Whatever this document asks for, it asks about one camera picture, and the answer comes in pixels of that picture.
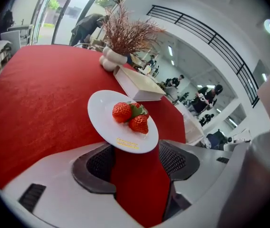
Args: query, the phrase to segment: glass door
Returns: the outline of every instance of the glass door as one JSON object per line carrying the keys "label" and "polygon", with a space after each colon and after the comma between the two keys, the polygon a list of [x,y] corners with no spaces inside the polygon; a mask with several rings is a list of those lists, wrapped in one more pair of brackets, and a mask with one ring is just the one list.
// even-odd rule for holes
{"label": "glass door", "polygon": [[38,36],[39,36],[39,30],[44,18],[44,14],[47,8],[47,5],[50,0],[39,0],[37,9],[33,18],[33,23],[34,23],[34,29],[33,29],[33,34],[32,34],[32,44],[36,44],[38,41]]}
{"label": "glass door", "polygon": [[69,45],[72,29],[89,1],[91,0],[68,0],[66,2],[57,20],[52,44]]}

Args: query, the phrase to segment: black railing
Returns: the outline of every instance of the black railing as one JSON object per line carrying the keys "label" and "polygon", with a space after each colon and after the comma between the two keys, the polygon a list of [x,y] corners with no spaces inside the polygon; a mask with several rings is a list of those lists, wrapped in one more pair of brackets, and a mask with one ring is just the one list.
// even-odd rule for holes
{"label": "black railing", "polygon": [[147,15],[178,25],[211,46],[233,69],[244,86],[251,105],[253,107],[256,105],[259,101],[257,96],[259,87],[254,76],[239,53],[214,29],[189,15],[162,6],[153,5]]}

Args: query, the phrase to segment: red tablecloth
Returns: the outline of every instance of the red tablecloth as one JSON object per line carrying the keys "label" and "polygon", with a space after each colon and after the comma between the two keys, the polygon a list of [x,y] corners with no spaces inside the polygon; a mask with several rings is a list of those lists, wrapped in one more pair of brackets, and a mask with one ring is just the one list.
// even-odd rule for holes
{"label": "red tablecloth", "polygon": [[[87,114],[98,90],[124,94],[100,53],[68,46],[20,49],[0,75],[0,188],[41,158],[103,141]],[[159,139],[185,143],[182,115],[165,97],[145,102]],[[161,222],[169,179],[158,148],[146,154],[116,149],[111,182],[118,203],[139,223]]]}

